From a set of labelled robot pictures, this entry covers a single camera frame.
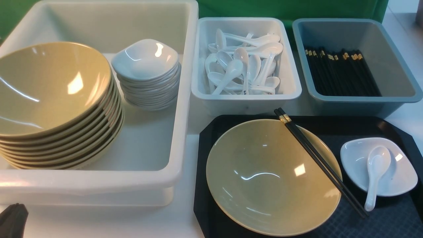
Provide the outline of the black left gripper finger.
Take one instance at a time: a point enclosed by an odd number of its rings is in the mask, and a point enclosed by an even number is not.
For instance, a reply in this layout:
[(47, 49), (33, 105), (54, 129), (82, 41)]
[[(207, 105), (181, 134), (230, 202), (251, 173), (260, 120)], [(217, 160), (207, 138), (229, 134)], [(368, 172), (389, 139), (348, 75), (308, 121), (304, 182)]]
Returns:
[(9, 205), (0, 214), (0, 237), (22, 238), (29, 212), (24, 204)]

